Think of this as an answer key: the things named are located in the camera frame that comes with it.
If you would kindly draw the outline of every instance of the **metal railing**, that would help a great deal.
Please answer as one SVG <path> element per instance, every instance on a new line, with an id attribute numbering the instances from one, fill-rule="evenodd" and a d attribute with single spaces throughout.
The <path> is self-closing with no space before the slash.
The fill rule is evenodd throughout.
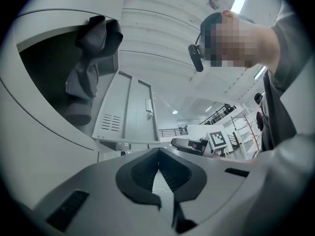
<path id="1" fill-rule="evenodd" d="M 213 125 L 213 124 L 217 123 L 219 120 L 226 117 L 231 112 L 233 112 L 235 109 L 236 109 L 235 106 L 230 106 L 228 104 L 225 104 L 223 107 L 221 107 L 213 115 L 211 115 L 209 118 L 205 119 L 199 125 Z"/>
<path id="2" fill-rule="evenodd" d="M 236 142 L 236 139 L 235 139 L 234 136 L 228 135 L 228 137 L 229 137 L 229 139 L 230 139 L 232 145 L 237 145 L 237 142 Z"/>
<path id="3" fill-rule="evenodd" d="M 184 136 L 188 135 L 188 131 L 186 128 L 159 129 L 158 134 L 160 137 Z"/>

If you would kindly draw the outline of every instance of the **vent slots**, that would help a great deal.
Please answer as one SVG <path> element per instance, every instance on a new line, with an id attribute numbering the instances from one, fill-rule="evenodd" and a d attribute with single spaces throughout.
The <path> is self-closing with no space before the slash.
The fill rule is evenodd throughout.
<path id="1" fill-rule="evenodd" d="M 85 203 L 88 196 L 89 193 L 85 191 L 75 190 L 57 210 L 46 219 L 46 222 L 59 231 L 64 232 Z"/>
<path id="2" fill-rule="evenodd" d="M 249 172 L 248 171 L 242 171 L 242 170 L 238 170 L 238 169 L 234 169 L 234 168 L 227 168 L 225 170 L 225 172 L 233 174 L 233 175 L 237 175 L 240 177 L 247 177 Z"/>

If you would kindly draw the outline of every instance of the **ear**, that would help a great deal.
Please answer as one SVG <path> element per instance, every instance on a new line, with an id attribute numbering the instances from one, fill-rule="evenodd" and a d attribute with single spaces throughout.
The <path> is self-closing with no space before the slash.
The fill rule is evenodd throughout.
<path id="1" fill-rule="evenodd" d="M 236 17 L 235 13 L 230 11 L 230 10 L 224 10 L 221 14 L 223 17 L 226 17 L 226 18 L 235 18 Z"/>

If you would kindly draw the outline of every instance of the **gray cloth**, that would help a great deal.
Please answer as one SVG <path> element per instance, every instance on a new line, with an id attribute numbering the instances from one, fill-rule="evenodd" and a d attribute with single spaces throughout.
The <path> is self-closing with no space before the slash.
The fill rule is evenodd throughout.
<path id="1" fill-rule="evenodd" d="M 280 43 L 280 60 L 274 76 L 268 71 L 263 81 L 265 95 L 262 100 L 262 151 L 275 148 L 296 134 L 294 125 L 280 97 L 299 75 L 313 53 L 313 45 L 293 9 L 282 0 L 281 9 L 273 26 Z"/>
<path id="2" fill-rule="evenodd" d="M 82 56 L 65 84 L 66 93 L 72 97 L 64 117 L 71 124 L 83 126 L 90 122 L 99 77 L 97 64 L 114 55 L 122 39 L 118 21 L 105 22 L 104 16 L 91 17 L 78 31 L 75 44 L 82 49 Z"/>

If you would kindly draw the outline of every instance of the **cabinet door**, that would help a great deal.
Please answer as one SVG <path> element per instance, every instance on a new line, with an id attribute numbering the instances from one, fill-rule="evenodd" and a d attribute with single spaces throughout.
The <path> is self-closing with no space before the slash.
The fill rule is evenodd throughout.
<path id="1" fill-rule="evenodd" d="M 152 103 L 153 116 L 146 101 Z M 159 143 L 151 85 L 118 71 L 99 111 L 93 138 L 140 144 Z"/>
<path id="2" fill-rule="evenodd" d="M 152 140 L 156 137 L 155 112 L 153 117 L 149 117 L 150 113 L 146 110 L 146 99 L 153 103 L 151 86 L 138 80 L 135 88 L 137 96 L 137 138 L 144 140 Z"/>

